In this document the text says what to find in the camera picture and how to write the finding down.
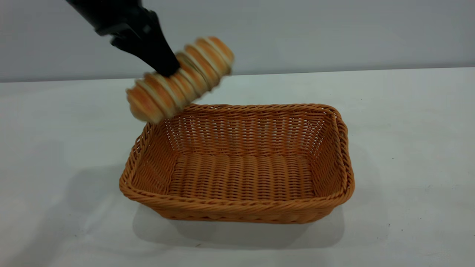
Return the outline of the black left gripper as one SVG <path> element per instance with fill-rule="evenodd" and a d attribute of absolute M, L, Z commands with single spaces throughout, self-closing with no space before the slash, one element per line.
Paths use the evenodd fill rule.
<path fill-rule="evenodd" d="M 111 44 L 132 54 L 158 74 L 170 77 L 180 63 L 162 33 L 158 16 L 141 0 L 68 0 L 100 36 L 114 35 Z"/>

